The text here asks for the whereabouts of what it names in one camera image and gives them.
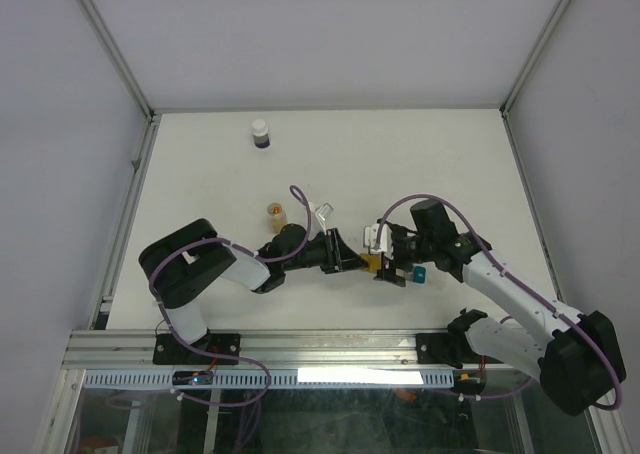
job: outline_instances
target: white wall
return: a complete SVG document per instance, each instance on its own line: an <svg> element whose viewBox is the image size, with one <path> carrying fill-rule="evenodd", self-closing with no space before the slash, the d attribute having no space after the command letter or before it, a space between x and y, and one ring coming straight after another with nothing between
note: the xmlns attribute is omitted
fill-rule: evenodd
<svg viewBox="0 0 640 454"><path fill-rule="evenodd" d="M74 0L0 0L0 439L31 452L143 130Z"/></svg>
<svg viewBox="0 0 640 454"><path fill-rule="evenodd" d="M566 298L615 323L640 418L640 0L575 0L512 112ZM629 434L640 449L640 432Z"/></svg>
<svg viewBox="0 0 640 454"><path fill-rule="evenodd" d="M154 108L498 107L557 0L95 0Z"/></svg>

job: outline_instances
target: white bottle cap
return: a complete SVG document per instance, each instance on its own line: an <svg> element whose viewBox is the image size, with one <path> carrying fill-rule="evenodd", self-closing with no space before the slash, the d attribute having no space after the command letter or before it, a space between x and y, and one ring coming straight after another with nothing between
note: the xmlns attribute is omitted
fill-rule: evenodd
<svg viewBox="0 0 640 454"><path fill-rule="evenodd" d="M267 128L267 123L264 122L264 119L256 119L251 123L251 129L253 130L253 135L262 137L269 134L269 129Z"/></svg>

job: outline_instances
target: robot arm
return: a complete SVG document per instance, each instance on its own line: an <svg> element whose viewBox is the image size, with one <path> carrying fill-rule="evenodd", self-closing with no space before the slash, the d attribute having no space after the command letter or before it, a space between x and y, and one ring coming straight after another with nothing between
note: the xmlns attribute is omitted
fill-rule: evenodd
<svg viewBox="0 0 640 454"><path fill-rule="evenodd" d="M434 262L438 269L489 297L522 326L500 324L480 311L463 311L447 326L446 339L428 346L433 357L458 368L461 358L470 353L498 359L539 381L558 407L577 415L611 390L613 381L593 348L559 318L561 312L602 350L618 379L625 379L615 330L604 315L596 311L585 316L548 296L556 309L552 313L505 275L513 270L489 243L484 241L494 259L489 259L473 235L459 234L440 202L419 202L411 207L411 214L416 230L379 223L365 229L365 245L383 256L376 278L402 286L404 277L397 274L398 269ZM378 243L380 229L382 242ZM392 258L387 259L385 252Z"/></svg>
<svg viewBox="0 0 640 454"><path fill-rule="evenodd" d="M263 260L286 256L300 246L305 232L302 226L287 224L257 254ZM151 244L142 251L138 262L147 279L151 279L170 254L217 236L209 221L198 219ZM325 274L333 274L367 267L367 262L345 244L337 228L318 233L297 255L281 262L265 265L253 254L235 245L212 243L188 249L162 268L155 279L154 290L182 339L194 347L209 343L209 330L196 297L218 278L262 294L282 285L285 271L320 267Z"/></svg>

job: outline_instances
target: small vial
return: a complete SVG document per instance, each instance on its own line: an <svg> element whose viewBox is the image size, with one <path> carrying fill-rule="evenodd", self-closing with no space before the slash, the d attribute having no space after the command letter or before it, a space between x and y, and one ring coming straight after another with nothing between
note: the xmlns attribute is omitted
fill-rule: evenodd
<svg viewBox="0 0 640 454"><path fill-rule="evenodd" d="M287 214L282 209L282 206L277 202L269 204L267 215L269 216L271 231L274 234L280 234L282 228L287 224Z"/></svg>
<svg viewBox="0 0 640 454"><path fill-rule="evenodd" d="M264 119L256 119L251 123L251 131L253 132L253 143L259 149L269 147L269 128Z"/></svg>

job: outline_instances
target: transparent enclosure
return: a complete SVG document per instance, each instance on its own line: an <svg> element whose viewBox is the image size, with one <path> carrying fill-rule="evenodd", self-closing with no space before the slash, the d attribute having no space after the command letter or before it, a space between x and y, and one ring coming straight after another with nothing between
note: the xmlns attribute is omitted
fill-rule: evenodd
<svg viewBox="0 0 640 454"><path fill-rule="evenodd" d="M189 393L238 402L255 392ZM83 454L598 452L588 417L564 415L537 384L479 402L436 390L273 389L246 408L179 402L167 391L85 389L74 426L67 452Z"/></svg>

